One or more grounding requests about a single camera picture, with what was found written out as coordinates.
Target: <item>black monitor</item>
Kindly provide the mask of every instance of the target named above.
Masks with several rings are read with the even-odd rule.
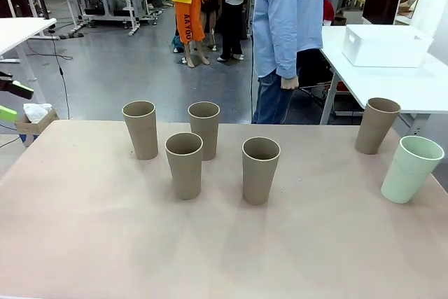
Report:
[[[393,25],[400,0],[391,0],[386,14],[388,0],[365,0],[363,17],[374,25]]]

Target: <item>floor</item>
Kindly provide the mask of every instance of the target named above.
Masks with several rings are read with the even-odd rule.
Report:
[[[57,18],[57,35],[67,33],[72,26],[64,0],[45,0]],[[209,51],[209,66],[194,69],[181,64],[182,55],[172,52],[174,10],[166,8],[157,25],[145,25],[130,37],[122,24],[83,28],[82,38],[55,42],[58,54],[73,57],[59,58],[64,72],[70,117],[84,120],[122,120],[121,108],[128,102],[145,99],[156,105],[157,119],[187,122],[187,108],[193,102],[213,101],[221,107],[223,123],[249,123],[251,119],[251,41],[242,41],[245,59],[231,65],[216,61],[218,52]],[[50,41],[30,40],[27,52],[53,54]],[[15,57],[14,53],[5,55]],[[45,98],[60,118],[67,118],[64,86],[55,57],[32,55],[31,66],[41,84]],[[20,65],[2,65],[3,71],[22,79]],[[257,82],[253,79],[253,104]],[[23,99],[2,94],[2,104],[22,111]],[[352,110],[348,98],[338,102],[341,109]],[[308,95],[297,91],[288,112],[288,124],[318,124],[322,108]],[[358,125],[360,118],[332,118],[330,123]],[[13,131],[3,129],[4,134]],[[436,177],[448,188],[448,164],[440,165]]]

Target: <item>blue shirt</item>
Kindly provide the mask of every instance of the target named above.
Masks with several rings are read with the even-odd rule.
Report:
[[[258,77],[297,75],[297,52],[322,48],[323,0],[255,0],[253,58]]]

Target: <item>jeans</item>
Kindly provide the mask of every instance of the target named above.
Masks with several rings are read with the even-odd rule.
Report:
[[[294,90],[281,89],[281,77],[274,70],[258,79],[257,107],[252,124],[282,124]]]
[[[223,33],[223,54],[225,60],[230,59],[232,54],[241,55],[241,31],[243,4],[230,5],[223,0],[223,12],[221,14]]]

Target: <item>cup rim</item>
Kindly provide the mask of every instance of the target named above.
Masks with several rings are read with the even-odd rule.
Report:
[[[186,153],[186,154],[179,154],[179,153],[175,153],[175,152],[169,150],[169,149],[167,148],[167,142],[168,142],[172,137],[178,136],[178,135],[180,135],[180,134],[189,134],[189,135],[193,135],[193,136],[199,138],[199,140],[201,141],[201,146],[199,146],[199,148],[198,148],[196,151],[193,151],[193,152],[190,152],[190,153]],[[183,156],[187,156],[187,155],[195,154],[195,153],[199,152],[199,151],[202,149],[203,146],[204,146],[204,142],[202,141],[202,138],[201,138],[200,136],[198,136],[197,134],[192,133],[192,132],[179,132],[179,133],[175,133],[175,134],[169,136],[168,139],[167,139],[166,142],[165,142],[165,150],[166,150],[167,152],[170,152],[172,155],[177,155],[177,156],[179,156],[179,157],[183,157]]]
[[[428,141],[430,143],[433,143],[434,145],[436,145],[442,151],[442,155],[440,157],[436,158],[436,159],[432,159],[432,158],[421,157],[420,155],[417,155],[417,154],[409,151],[405,146],[403,146],[403,140],[404,139],[409,139],[409,138],[420,138],[420,139],[423,139],[423,140]],[[413,157],[416,157],[418,159],[423,159],[425,161],[439,161],[439,160],[441,160],[441,159],[443,159],[445,157],[444,149],[439,144],[437,144],[435,141],[432,141],[431,139],[428,139],[428,138],[425,138],[425,137],[420,137],[420,136],[406,136],[406,137],[403,137],[402,139],[400,139],[400,147],[403,150],[405,150],[407,153],[412,155]]]
[[[131,116],[131,115],[128,115],[127,113],[125,113],[125,108],[127,106],[131,105],[131,104],[134,104],[134,103],[149,103],[149,104],[151,104],[153,106],[153,109],[150,112],[148,112],[148,113],[146,113],[144,115],[140,115],[140,116]],[[152,114],[154,111],[155,111],[155,105],[154,105],[154,103],[152,103],[150,101],[133,101],[133,102],[129,102],[121,109],[122,114],[125,115],[126,117],[129,117],[129,118],[146,117],[146,116],[149,116],[150,114]]]
[[[272,141],[272,142],[273,142],[274,144],[276,144],[277,147],[279,148],[279,153],[278,153],[275,157],[270,158],[270,159],[265,159],[265,160],[263,160],[263,159],[257,159],[257,158],[254,158],[252,155],[247,154],[246,151],[244,150],[244,145],[245,145],[248,141],[250,141],[250,140],[252,140],[252,139],[266,139],[266,140]],[[280,156],[280,153],[281,153],[281,147],[280,147],[279,143],[277,143],[275,140],[272,140],[272,139],[267,138],[267,137],[252,137],[252,138],[247,139],[247,140],[243,143],[242,150],[243,150],[243,153],[244,153],[244,155],[245,155],[246,157],[248,157],[248,158],[250,158],[250,159],[252,159],[252,160],[255,160],[255,161],[260,161],[260,162],[268,162],[268,161],[276,160],[276,159]]]
[[[195,115],[193,115],[193,114],[190,112],[190,109],[191,109],[192,106],[194,106],[194,105],[196,105],[196,104],[203,104],[203,103],[213,104],[214,106],[216,106],[216,107],[218,108],[218,112],[215,113],[214,115],[212,115],[212,116],[208,116],[208,117],[199,117],[199,116],[195,116]],[[213,117],[216,117],[217,115],[219,115],[220,112],[221,112],[221,108],[219,107],[219,105],[217,105],[217,104],[215,104],[215,103],[213,103],[213,102],[207,102],[207,101],[196,102],[196,103],[191,104],[191,105],[188,107],[188,114],[189,114],[190,116],[192,116],[192,117],[194,117],[194,118],[198,118],[198,119],[208,119],[208,118],[213,118]]]
[[[397,111],[383,111],[383,110],[379,110],[379,109],[373,107],[373,106],[370,104],[370,101],[373,100],[373,99],[383,99],[383,100],[385,100],[385,101],[389,101],[389,102],[392,102],[392,103],[394,103],[394,104],[397,104],[397,105],[398,105],[398,110],[397,110]],[[401,105],[399,105],[399,103],[393,101],[392,99],[387,99],[387,98],[383,98],[383,97],[372,97],[372,98],[370,98],[370,99],[367,101],[367,105],[368,105],[371,109],[373,109],[373,110],[375,110],[375,111],[377,111],[377,112],[380,112],[380,113],[388,113],[388,114],[393,115],[393,114],[395,114],[395,113],[400,113],[400,112],[401,112]]]

